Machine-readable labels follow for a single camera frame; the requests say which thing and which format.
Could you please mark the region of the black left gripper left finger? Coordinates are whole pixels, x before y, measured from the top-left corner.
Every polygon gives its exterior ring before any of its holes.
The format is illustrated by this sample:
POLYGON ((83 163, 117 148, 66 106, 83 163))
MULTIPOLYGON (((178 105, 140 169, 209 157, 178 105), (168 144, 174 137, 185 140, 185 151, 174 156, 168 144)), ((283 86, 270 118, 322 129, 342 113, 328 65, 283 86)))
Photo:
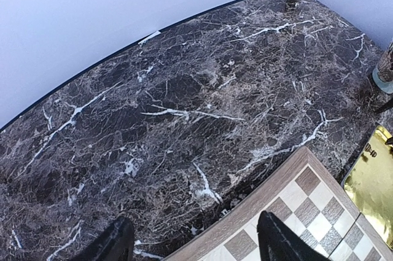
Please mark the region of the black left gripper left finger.
POLYGON ((133 260, 134 226, 118 216, 92 243, 73 260, 133 260))

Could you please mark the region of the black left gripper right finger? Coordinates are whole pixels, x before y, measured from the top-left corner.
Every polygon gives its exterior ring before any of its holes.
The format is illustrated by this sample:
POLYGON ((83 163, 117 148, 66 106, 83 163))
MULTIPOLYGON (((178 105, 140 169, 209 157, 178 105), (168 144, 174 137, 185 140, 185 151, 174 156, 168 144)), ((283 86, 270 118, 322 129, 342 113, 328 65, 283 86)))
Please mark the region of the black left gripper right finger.
POLYGON ((261 260, 329 260, 309 247, 272 212, 260 213, 257 235, 261 260))

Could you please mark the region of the wooden chess board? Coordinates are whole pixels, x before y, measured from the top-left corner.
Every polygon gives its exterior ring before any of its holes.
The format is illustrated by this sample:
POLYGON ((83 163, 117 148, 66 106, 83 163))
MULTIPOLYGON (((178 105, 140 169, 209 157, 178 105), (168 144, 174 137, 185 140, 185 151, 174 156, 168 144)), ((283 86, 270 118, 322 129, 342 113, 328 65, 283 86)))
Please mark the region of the wooden chess board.
POLYGON ((295 151, 223 219, 167 260, 260 260, 257 223, 272 212, 330 260, 392 260, 390 250, 307 148, 295 151))

